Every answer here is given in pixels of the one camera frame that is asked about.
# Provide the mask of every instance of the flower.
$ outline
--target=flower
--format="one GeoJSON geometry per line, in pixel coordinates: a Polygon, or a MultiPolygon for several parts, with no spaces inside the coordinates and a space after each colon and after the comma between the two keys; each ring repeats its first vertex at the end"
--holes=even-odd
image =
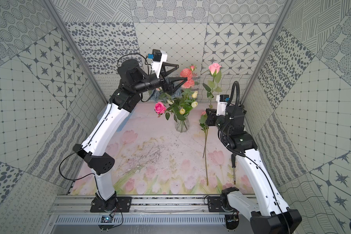
{"type": "Polygon", "coordinates": [[[230,188],[230,187],[235,187],[232,183],[226,183],[226,184],[224,184],[224,185],[222,185],[222,189],[224,190],[224,189],[226,189],[226,188],[230,188]]]}
{"type": "Polygon", "coordinates": [[[212,153],[208,153],[208,157],[216,165],[223,165],[225,162],[224,155],[222,151],[217,152],[216,150],[212,153]]]}
{"type": "Polygon", "coordinates": [[[181,164],[181,171],[182,172],[187,172],[190,169],[190,160],[183,160],[182,164],[181,164]]]}
{"type": "Polygon", "coordinates": [[[126,185],[125,185],[126,191],[131,191],[134,189],[134,182],[135,180],[131,178],[126,182],[126,185]]]}
{"type": "Polygon", "coordinates": [[[138,194],[144,194],[145,191],[147,190],[147,185],[145,184],[144,181],[142,181],[136,186],[136,189],[138,194]]]}
{"type": "Polygon", "coordinates": [[[195,108],[197,105],[198,105],[198,102],[197,102],[197,101],[193,101],[193,102],[191,103],[192,108],[195,108]]]}
{"type": "Polygon", "coordinates": [[[188,68],[185,68],[182,70],[180,75],[181,75],[181,77],[187,77],[187,78],[191,79],[192,78],[192,71],[188,68]]]}
{"type": "Polygon", "coordinates": [[[173,194],[178,194],[180,189],[181,189],[181,183],[180,182],[173,181],[170,184],[170,191],[172,191],[173,194]]]}
{"type": "Polygon", "coordinates": [[[148,179],[151,180],[152,178],[154,178],[155,173],[156,173],[156,170],[152,166],[150,166],[150,167],[147,167],[144,174],[148,179]]]}
{"type": "Polygon", "coordinates": [[[214,72],[216,72],[216,74],[217,74],[220,71],[220,67],[222,67],[222,66],[219,65],[218,63],[213,63],[208,68],[211,71],[211,75],[213,75],[214,72]]]}
{"type": "Polygon", "coordinates": [[[159,101],[154,106],[154,110],[156,111],[157,114],[164,114],[167,108],[164,106],[164,104],[161,101],[159,101]]]}
{"type": "Polygon", "coordinates": [[[184,182],[184,186],[190,190],[197,184],[197,180],[193,176],[187,177],[187,180],[184,182]]]}
{"type": "Polygon", "coordinates": [[[246,185],[247,187],[251,187],[250,180],[248,179],[247,175],[241,177],[241,182],[246,185]]]}
{"type": "Polygon", "coordinates": [[[198,96],[198,92],[197,91],[195,91],[192,95],[192,98],[197,98],[197,96],[198,96]]]}
{"type": "Polygon", "coordinates": [[[138,134],[135,133],[133,130],[130,131],[126,131],[122,134],[122,142],[124,144],[128,144],[128,143],[133,143],[138,137],[138,134]]]}
{"type": "Polygon", "coordinates": [[[187,81],[182,85],[182,88],[188,89],[195,86],[195,81],[192,78],[187,79],[187,81]]]}

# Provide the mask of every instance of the pink rose bud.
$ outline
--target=pink rose bud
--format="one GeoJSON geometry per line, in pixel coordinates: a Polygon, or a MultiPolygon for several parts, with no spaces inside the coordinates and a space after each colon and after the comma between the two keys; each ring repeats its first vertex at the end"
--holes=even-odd
{"type": "Polygon", "coordinates": [[[212,65],[210,65],[208,68],[211,71],[211,75],[214,74],[214,72],[216,72],[216,74],[220,71],[220,66],[218,63],[213,63],[212,65]]]}
{"type": "Polygon", "coordinates": [[[156,111],[157,114],[164,114],[167,108],[164,106],[164,104],[161,101],[159,101],[154,106],[154,110],[156,111]]]}

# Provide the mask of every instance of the yellow tulip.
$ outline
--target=yellow tulip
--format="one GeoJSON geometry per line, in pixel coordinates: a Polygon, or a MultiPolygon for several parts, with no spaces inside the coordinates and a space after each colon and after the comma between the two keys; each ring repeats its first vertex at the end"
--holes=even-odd
{"type": "Polygon", "coordinates": [[[193,101],[193,102],[191,103],[192,108],[195,108],[197,105],[198,105],[198,102],[197,102],[197,101],[193,101]]]}
{"type": "Polygon", "coordinates": [[[195,91],[192,95],[192,98],[197,98],[197,96],[198,96],[198,92],[197,91],[195,91]]]}

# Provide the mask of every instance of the vented metal panel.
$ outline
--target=vented metal panel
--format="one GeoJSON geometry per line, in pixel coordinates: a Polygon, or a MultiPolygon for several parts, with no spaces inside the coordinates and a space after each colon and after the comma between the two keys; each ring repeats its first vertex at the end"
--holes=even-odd
{"type": "MultiPolygon", "coordinates": [[[[112,225],[120,224],[122,222],[121,214],[115,215],[113,222],[111,223],[102,223],[102,217],[106,215],[59,215],[57,218],[56,224],[93,224],[93,225],[112,225]]],[[[139,225],[139,224],[152,224],[152,225],[177,225],[177,224],[225,224],[225,216],[220,214],[193,214],[193,215],[171,215],[171,214],[154,214],[154,215],[124,215],[122,225],[139,225]]]]}

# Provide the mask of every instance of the pink rose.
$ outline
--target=pink rose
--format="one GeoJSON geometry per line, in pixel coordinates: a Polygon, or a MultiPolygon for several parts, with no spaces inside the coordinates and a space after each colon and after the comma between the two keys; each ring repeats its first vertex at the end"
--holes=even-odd
{"type": "Polygon", "coordinates": [[[187,77],[188,79],[191,79],[192,78],[192,71],[188,68],[185,68],[182,70],[180,75],[181,75],[181,77],[187,77]]]}
{"type": "Polygon", "coordinates": [[[192,88],[194,86],[195,86],[195,81],[192,78],[190,78],[182,85],[182,88],[188,89],[188,88],[192,88]]]}
{"type": "Polygon", "coordinates": [[[187,180],[184,182],[184,186],[188,190],[192,189],[196,184],[197,184],[197,181],[196,181],[195,177],[193,177],[193,176],[189,176],[187,178],[187,180]]]}
{"type": "Polygon", "coordinates": [[[223,165],[223,163],[225,162],[225,158],[222,151],[214,151],[212,153],[208,153],[208,157],[216,165],[223,165]]]}
{"type": "Polygon", "coordinates": [[[126,191],[131,191],[134,189],[134,182],[135,180],[131,178],[126,182],[126,185],[125,185],[126,191]]]}
{"type": "Polygon", "coordinates": [[[217,187],[217,179],[215,176],[208,177],[209,186],[212,188],[217,187]]]}
{"type": "Polygon", "coordinates": [[[161,182],[166,182],[170,178],[170,172],[168,170],[162,170],[159,176],[161,182]]]}
{"type": "Polygon", "coordinates": [[[226,189],[226,188],[230,188],[230,187],[235,187],[232,183],[226,183],[226,184],[224,184],[224,185],[222,185],[222,189],[224,190],[224,189],[226,189]]]}
{"type": "Polygon", "coordinates": [[[128,143],[133,143],[138,137],[138,134],[135,133],[133,130],[130,131],[126,131],[122,134],[122,142],[124,144],[128,144],[128,143]]]}
{"type": "Polygon", "coordinates": [[[164,114],[167,108],[164,106],[164,104],[161,101],[159,101],[154,106],[154,110],[156,111],[157,114],[164,114]]]}
{"type": "Polygon", "coordinates": [[[247,175],[241,177],[241,182],[246,185],[247,187],[251,187],[250,180],[248,179],[247,175]]]}
{"type": "Polygon", "coordinates": [[[147,190],[147,185],[145,184],[144,181],[142,181],[136,186],[136,189],[138,194],[144,194],[145,191],[147,190]]]}
{"type": "Polygon", "coordinates": [[[170,191],[172,191],[173,194],[178,194],[180,189],[181,183],[179,181],[173,181],[170,184],[170,191]]]}
{"type": "Polygon", "coordinates": [[[190,160],[183,160],[181,164],[181,171],[187,172],[190,169],[190,160]]]}
{"type": "Polygon", "coordinates": [[[156,170],[152,166],[150,166],[150,167],[147,167],[144,174],[148,179],[151,180],[154,177],[155,173],[156,173],[156,170]]]}
{"type": "Polygon", "coordinates": [[[220,66],[218,63],[213,63],[212,65],[210,65],[208,68],[211,71],[211,74],[214,74],[214,72],[216,71],[216,74],[220,71],[220,66]]]}

